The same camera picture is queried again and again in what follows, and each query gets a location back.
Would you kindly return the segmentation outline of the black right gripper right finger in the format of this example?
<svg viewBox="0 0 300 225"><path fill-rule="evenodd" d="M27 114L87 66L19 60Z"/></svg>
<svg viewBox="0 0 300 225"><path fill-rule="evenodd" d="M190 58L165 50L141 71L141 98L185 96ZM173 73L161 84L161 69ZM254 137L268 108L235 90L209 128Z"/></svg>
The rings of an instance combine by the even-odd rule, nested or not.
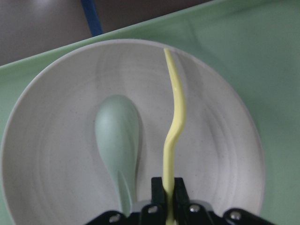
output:
<svg viewBox="0 0 300 225"><path fill-rule="evenodd" d="M179 208L190 203L183 178L174 178L173 207Z"/></svg>

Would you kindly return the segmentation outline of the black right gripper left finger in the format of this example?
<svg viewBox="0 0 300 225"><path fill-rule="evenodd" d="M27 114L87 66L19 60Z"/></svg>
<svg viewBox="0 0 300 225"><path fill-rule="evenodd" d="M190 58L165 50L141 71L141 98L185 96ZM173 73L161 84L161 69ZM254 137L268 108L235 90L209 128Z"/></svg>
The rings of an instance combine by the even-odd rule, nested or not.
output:
<svg viewBox="0 0 300 225"><path fill-rule="evenodd" d="M161 177L151 178L151 203L166 206L166 196Z"/></svg>

